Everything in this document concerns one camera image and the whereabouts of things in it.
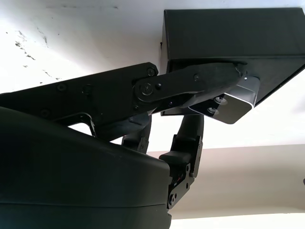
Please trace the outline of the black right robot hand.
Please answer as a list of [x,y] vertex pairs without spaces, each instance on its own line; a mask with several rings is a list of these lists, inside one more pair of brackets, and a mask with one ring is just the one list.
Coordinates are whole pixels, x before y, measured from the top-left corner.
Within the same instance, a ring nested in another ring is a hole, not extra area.
[[147,62],[1,94],[1,228],[169,228],[198,174],[204,117],[185,116],[155,158],[151,116],[219,96],[245,74],[214,62],[159,75]]

